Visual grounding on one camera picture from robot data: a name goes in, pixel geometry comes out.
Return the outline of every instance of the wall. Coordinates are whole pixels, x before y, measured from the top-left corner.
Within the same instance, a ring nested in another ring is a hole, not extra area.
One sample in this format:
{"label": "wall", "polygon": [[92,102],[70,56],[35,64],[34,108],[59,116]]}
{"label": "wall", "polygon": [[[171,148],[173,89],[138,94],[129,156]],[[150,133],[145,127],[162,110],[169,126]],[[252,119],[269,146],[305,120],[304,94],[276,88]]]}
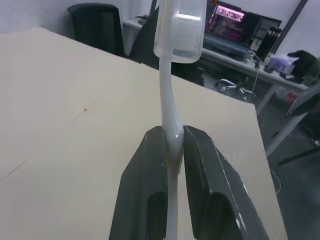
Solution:
{"label": "wall", "polygon": [[320,1],[309,0],[280,45],[277,54],[305,50],[320,57]]}
{"label": "wall", "polygon": [[151,6],[151,0],[0,0],[0,33],[44,27],[72,37],[72,22],[67,8],[90,2],[117,6],[121,20],[148,13]]}

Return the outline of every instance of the computer monitor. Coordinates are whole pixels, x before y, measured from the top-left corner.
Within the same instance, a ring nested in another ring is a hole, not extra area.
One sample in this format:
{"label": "computer monitor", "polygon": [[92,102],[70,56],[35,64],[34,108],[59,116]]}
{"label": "computer monitor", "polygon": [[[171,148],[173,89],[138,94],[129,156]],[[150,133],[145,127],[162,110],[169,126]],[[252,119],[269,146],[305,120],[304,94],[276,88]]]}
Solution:
{"label": "computer monitor", "polygon": [[203,47],[243,61],[259,18],[239,7],[219,2],[207,7]]}
{"label": "computer monitor", "polygon": [[205,34],[249,47],[259,23],[259,18],[239,9],[217,4],[207,16]]}

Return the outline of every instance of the chair backrest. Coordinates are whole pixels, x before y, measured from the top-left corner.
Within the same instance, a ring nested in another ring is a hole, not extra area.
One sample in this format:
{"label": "chair backrest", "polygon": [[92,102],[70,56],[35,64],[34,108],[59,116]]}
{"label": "chair backrest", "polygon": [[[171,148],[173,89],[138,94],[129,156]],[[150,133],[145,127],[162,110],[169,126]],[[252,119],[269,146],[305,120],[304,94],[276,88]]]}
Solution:
{"label": "chair backrest", "polygon": [[83,3],[73,5],[67,10],[72,16],[77,41],[125,57],[117,7],[110,4]]}

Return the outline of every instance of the desk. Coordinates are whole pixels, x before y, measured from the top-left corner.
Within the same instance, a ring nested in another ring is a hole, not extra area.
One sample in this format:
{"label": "desk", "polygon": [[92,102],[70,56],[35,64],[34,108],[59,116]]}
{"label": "desk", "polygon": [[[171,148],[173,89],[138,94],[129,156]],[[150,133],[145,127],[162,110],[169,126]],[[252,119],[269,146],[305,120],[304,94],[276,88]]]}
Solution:
{"label": "desk", "polygon": [[[137,31],[139,31],[142,28],[142,25],[138,23],[138,20],[139,20],[138,18],[133,18],[123,22],[123,25],[126,28],[128,28],[126,29],[126,34],[125,34],[126,52],[130,52],[133,41],[135,39],[135,34],[137,34]],[[228,57],[226,55],[217,53],[215,51],[212,51],[206,48],[203,48],[202,50],[202,57],[252,77],[256,77],[257,75],[255,64],[254,62],[251,62],[251,61],[248,61],[248,62],[237,61],[231,57]],[[273,96],[273,94],[275,93],[278,87],[284,86],[287,88],[291,88],[297,92],[302,92],[308,88],[305,85],[297,84],[297,83],[283,79],[282,77],[280,77],[279,73],[277,72],[273,72],[271,74],[267,73],[263,70],[263,67],[261,67],[259,70],[258,79],[261,81],[270,83],[272,85],[268,90],[268,92],[265,94],[261,103],[256,108],[257,115],[261,113],[261,111],[267,105],[268,101],[271,99],[271,97]]]}
{"label": "desk", "polygon": [[[161,124],[159,72],[42,28],[0,35],[0,51],[1,236],[108,239],[121,174]],[[178,77],[172,87],[184,124],[239,172],[270,239],[287,240],[254,106]],[[183,166],[178,198],[178,239],[193,240]]]}

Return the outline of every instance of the monitor screen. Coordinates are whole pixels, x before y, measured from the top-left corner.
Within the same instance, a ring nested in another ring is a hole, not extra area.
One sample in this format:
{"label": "monitor screen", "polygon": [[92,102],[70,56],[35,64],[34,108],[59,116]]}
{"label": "monitor screen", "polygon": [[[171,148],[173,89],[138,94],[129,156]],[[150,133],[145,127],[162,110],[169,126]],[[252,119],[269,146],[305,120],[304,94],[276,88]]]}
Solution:
{"label": "monitor screen", "polygon": [[217,4],[207,15],[205,33],[249,48],[258,23],[253,14]]}

